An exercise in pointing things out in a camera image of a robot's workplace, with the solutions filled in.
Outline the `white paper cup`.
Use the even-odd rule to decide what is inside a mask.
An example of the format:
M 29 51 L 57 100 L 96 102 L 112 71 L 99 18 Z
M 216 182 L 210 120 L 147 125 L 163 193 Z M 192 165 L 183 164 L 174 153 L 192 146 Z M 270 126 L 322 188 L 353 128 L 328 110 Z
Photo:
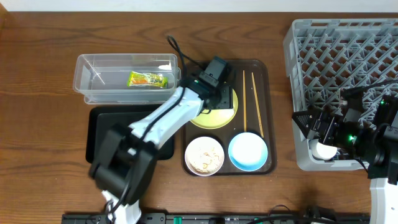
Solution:
M 312 156 L 316 159 L 324 161 L 332 159 L 338 148 L 334 146 L 327 146 L 319 142 L 319 139 L 312 139 L 308 142 L 309 149 L 312 152 Z

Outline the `wooden chopstick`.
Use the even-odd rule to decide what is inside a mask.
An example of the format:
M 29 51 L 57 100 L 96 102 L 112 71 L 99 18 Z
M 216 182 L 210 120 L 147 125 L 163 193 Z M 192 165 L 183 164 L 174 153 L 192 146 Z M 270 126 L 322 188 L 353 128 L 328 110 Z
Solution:
M 256 82 L 255 82 L 255 78 L 254 78 L 254 73 L 253 72 L 251 72 L 251 78 L 252 78 L 252 86 L 253 86 L 253 92 L 254 92 L 254 100 L 255 100 L 255 104 L 256 104 L 257 119 L 258 119 L 258 123 L 259 123 L 259 132 L 260 132 L 261 138 L 264 138 L 261 111 L 260 111 L 260 107 L 259 107 L 259 100 L 258 100 L 258 95 L 257 95 Z
M 243 126 L 244 132 L 247 131 L 247 112 L 246 112 L 246 76 L 243 70 Z

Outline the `white bowl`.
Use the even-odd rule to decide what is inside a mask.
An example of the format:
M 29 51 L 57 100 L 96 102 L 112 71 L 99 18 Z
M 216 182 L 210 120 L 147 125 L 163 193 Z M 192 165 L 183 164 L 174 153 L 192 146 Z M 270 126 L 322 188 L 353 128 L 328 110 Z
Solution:
M 211 176 L 223 166 L 224 150 L 216 139 L 203 136 L 188 144 L 184 159 L 190 172 L 202 177 Z

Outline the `leftover noodles and rice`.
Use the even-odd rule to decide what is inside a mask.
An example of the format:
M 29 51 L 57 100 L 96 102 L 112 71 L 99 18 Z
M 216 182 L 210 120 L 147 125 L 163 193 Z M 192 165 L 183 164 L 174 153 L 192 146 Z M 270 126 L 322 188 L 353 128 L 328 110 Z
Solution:
M 188 155 L 188 161 L 195 172 L 210 174 L 221 167 L 222 157 L 220 149 L 215 146 L 198 147 Z

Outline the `blue bowl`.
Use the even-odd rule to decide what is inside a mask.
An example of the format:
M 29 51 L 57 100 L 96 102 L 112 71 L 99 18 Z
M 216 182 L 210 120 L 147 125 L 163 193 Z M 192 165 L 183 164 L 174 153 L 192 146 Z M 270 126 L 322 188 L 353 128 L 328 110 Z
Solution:
M 228 146 L 230 161 L 245 172 L 259 170 L 266 163 L 268 154 L 266 142 L 254 133 L 237 134 Z

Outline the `green snack wrapper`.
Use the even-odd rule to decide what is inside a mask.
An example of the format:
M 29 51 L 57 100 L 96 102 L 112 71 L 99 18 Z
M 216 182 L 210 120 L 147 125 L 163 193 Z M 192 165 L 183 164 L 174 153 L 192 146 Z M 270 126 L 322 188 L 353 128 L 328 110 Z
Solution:
M 132 71 L 127 80 L 127 87 L 130 86 L 149 86 L 156 88 L 167 88 L 169 79 L 163 75 L 154 73 L 139 73 Z

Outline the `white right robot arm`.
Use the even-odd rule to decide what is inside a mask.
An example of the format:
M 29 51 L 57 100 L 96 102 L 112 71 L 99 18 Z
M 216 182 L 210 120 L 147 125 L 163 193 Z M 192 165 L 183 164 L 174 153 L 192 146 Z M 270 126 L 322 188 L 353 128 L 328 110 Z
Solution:
M 344 149 L 353 159 L 369 163 L 371 223 L 397 223 L 397 97 L 384 95 L 376 111 L 375 129 L 358 118 L 326 110 L 294 112 L 293 122 L 308 140 Z

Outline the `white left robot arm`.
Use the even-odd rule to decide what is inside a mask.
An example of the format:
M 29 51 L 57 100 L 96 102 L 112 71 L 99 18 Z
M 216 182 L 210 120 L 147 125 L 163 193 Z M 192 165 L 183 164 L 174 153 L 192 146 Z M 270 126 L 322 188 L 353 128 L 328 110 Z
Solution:
M 194 80 L 178 87 L 145 118 L 129 126 L 111 127 L 88 172 L 106 199 L 106 223 L 137 223 L 141 217 L 139 199 L 151 182 L 161 147 L 203 110 L 232 102 L 231 85 L 213 88 Z

